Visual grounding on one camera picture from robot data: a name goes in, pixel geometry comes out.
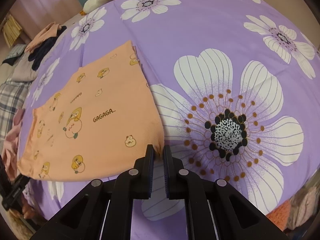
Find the orange duck print shirt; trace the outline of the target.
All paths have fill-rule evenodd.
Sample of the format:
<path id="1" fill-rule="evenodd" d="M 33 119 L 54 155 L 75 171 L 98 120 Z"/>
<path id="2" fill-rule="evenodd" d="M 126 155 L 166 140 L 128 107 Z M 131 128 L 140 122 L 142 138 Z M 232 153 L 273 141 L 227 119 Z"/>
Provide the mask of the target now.
<path id="1" fill-rule="evenodd" d="M 21 174 L 37 180 L 86 181 L 120 174 L 164 131 L 131 41 L 75 72 L 34 109 Z"/>

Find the pink crumpled garment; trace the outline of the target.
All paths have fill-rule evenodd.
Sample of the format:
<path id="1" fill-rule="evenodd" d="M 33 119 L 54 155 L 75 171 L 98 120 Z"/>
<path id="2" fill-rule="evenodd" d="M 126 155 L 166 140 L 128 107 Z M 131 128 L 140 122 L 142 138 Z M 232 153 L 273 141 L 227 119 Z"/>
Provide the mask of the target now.
<path id="1" fill-rule="evenodd" d="M 20 141 L 20 132 L 22 126 L 22 119 L 25 109 L 18 109 L 12 120 L 12 128 L 7 133 L 2 150 L 2 161 L 6 174 L 10 181 L 14 181 L 17 177 L 17 154 Z"/>

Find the plaid grey blanket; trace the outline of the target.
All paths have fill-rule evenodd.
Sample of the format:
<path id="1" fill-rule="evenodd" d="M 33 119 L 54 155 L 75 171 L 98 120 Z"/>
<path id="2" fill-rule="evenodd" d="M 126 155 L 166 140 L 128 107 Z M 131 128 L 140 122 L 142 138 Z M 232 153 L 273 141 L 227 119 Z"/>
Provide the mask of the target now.
<path id="1" fill-rule="evenodd" d="M 31 82 L 15 82 L 9 78 L 1 84 L 0 119 L 1 141 L 12 128 L 14 115 L 21 109 L 29 92 Z"/>

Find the grey pillow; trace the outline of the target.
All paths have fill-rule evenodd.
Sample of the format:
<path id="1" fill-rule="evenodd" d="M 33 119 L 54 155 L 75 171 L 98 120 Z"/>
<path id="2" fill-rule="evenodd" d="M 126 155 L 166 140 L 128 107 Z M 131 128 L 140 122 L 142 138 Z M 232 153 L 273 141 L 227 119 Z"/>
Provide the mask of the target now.
<path id="1" fill-rule="evenodd" d="M 37 78 L 37 71 L 32 70 L 33 61 L 29 61 L 29 53 L 24 53 L 20 58 L 11 80 L 14 82 L 31 82 Z"/>

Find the purple floral bed sheet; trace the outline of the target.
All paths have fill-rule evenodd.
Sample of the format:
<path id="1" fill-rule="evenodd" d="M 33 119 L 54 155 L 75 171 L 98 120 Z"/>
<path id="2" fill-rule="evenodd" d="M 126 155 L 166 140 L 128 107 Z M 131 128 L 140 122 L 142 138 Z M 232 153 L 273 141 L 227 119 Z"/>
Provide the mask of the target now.
<path id="1" fill-rule="evenodd" d="M 34 109 L 127 41 L 164 131 L 151 196 L 133 201 L 130 239 L 188 239 L 184 201 L 165 190 L 165 146 L 185 169 L 226 180 L 266 217 L 319 169 L 319 53 L 282 14 L 251 0 L 113 0 L 84 16 L 39 68 L 19 160 Z M 92 180 L 30 178 L 23 195 L 48 222 Z"/>

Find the dark navy folded garment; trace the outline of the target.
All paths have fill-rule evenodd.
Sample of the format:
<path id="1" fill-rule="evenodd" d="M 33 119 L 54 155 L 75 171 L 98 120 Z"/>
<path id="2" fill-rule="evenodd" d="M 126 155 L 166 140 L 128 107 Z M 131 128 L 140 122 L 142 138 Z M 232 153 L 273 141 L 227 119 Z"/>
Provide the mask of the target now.
<path id="1" fill-rule="evenodd" d="M 57 35 L 55 37 L 50 37 L 43 41 L 39 47 L 37 47 L 28 57 L 28 61 L 33 61 L 32 70 L 37 71 L 41 61 L 48 54 L 48 52 L 52 49 L 54 44 L 56 43 L 59 36 L 67 29 L 65 25 L 61 27 L 61 29 L 57 30 Z"/>

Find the blue striped pillow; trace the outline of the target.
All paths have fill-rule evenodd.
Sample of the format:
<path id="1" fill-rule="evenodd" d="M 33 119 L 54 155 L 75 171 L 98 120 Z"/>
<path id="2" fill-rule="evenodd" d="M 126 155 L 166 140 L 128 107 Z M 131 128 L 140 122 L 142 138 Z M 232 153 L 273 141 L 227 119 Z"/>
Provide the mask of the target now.
<path id="1" fill-rule="evenodd" d="M 13 66 L 14 63 L 17 61 L 17 59 L 20 58 L 21 55 L 24 53 L 26 46 L 27 46 L 26 44 L 14 45 L 2 63 L 7 63 L 7 64 Z"/>

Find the yellow pleated hanging cloth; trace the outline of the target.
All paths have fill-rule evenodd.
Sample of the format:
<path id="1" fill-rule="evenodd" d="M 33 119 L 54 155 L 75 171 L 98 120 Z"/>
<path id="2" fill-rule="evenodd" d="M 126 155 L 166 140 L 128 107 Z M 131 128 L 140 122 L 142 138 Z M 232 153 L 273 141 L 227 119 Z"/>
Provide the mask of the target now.
<path id="1" fill-rule="evenodd" d="M 1 32 L 7 46 L 11 48 L 23 32 L 23 28 L 11 14 L 7 14 L 1 23 Z"/>

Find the pink folded garment on pile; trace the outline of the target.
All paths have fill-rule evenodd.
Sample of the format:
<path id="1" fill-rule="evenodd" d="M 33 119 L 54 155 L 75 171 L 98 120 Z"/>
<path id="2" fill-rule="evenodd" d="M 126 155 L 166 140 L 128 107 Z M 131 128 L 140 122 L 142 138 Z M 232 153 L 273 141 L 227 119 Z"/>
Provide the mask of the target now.
<path id="1" fill-rule="evenodd" d="M 57 32 L 62 29 L 62 25 L 52 22 L 42 29 L 33 40 L 26 46 L 25 53 L 33 53 L 44 41 L 51 37 L 57 37 Z"/>

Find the pink curtain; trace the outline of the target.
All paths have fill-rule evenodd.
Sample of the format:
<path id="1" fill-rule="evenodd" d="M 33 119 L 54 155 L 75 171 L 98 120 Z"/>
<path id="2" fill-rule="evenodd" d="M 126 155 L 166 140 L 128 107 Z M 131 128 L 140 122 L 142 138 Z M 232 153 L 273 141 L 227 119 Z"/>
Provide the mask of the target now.
<path id="1" fill-rule="evenodd" d="M 65 23 L 82 10 L 79 0 L 17 0 L 10 13 L 29 38 L 48 24 Z"/>

